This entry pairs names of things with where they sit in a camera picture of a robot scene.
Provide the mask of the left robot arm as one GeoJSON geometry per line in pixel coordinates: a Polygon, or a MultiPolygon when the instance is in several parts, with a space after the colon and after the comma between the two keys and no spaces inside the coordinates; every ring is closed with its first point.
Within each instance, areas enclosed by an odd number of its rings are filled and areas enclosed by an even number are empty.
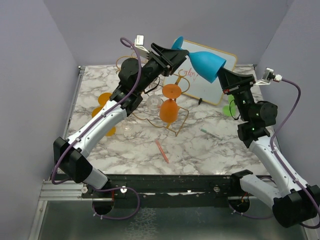
{"type": "Polygon", "coordinates": [[[160,75],[172,75],[187,59],[188,50],[151,44],[151,51],[137,47],[125,37],[120,42],[135,51],[135,58],[121,64],[119,84],[102,109],[88,123],[67,139],[58,137],[53,143],[54,168],[51,182],[56,181],[61,169],[68,179],[93,188],[97,196],[106,197],[111,190],[109,178],[93,167],[87,157],[97,143],[115,125],[125,120],[142,102],[142,92],[160,75]]]}

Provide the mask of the clear tall wine glass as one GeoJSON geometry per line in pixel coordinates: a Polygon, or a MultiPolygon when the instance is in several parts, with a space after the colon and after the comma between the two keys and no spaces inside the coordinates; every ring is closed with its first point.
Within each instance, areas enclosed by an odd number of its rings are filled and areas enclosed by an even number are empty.
{"type": "Polygon", "coordinates": [[[125,132],[129,132],[133,130],[135,124],[135,120],[132,117],[127,117],[122,121],[121,127],[125,132]]]}

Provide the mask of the orange plastic wine glass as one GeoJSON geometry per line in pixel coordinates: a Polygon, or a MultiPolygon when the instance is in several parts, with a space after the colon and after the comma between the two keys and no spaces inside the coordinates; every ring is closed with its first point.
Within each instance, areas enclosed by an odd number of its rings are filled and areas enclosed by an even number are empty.
{"type": "Polygon", "coordinates": [[[176,99],[181,96],[182,90],[177,84],[167,84],[162,89],[162,94],[167,98],[159,110],[159,117],[165,123],[173,123],[178,118],[179,107],[176,99]]]}

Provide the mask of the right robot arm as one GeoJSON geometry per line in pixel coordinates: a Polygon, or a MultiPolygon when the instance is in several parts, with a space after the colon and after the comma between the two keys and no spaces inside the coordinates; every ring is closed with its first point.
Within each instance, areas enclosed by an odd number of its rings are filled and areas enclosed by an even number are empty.
{"type": "Polygon", "coordinates": [[[262,162],[275,182],[271,186],[252,172],[243,170],[234,174],[229,189],[240,196],[249,193],[267,205],[278,221],[285,227],[311,220],[320,214],[320,188],[305,181],[282,155],[274,143],[275,134],[267,127],[276,124],[278,107],[269,101],[256,102],[251,88],[268,85],[272,81],[285,82],[280,74],[267,68],[261,80],[252,74],[237,74],[225,68],[217,72],[223,93],[232,95],[243,121],[238,125],[238,137],[262,162]]]}

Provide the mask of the blue plastic wine glass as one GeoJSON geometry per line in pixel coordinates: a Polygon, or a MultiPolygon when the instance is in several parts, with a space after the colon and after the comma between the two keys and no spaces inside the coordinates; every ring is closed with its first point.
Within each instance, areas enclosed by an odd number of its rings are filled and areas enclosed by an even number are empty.
{"type": "Polygon", "coordinates": [[[198,75],[211,84],[217,77],[222,76],[229,71],[224,68],[226,60],[212,52],[189,52],[188,58],[198,75]]]}

